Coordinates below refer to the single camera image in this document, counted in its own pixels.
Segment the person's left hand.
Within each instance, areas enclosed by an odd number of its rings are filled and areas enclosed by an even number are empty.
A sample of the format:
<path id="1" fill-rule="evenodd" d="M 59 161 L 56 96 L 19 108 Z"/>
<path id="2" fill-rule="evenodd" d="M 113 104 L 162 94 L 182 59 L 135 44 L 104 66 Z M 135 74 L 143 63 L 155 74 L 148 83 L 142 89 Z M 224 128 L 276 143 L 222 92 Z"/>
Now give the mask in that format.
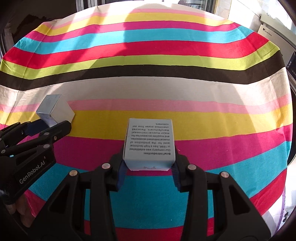
<path id="1" fill-rule="evenodd" d="M 31 212 L 31 208 L 28 204 L 27 197 L 25 194 L 20 196 L 20 198 L 14 204 L 5 204 L 4 205 L 10 216 L 16 212 L 20 215 L 21 223 L 25 227 L 30 227 L 35 219 Z"/>

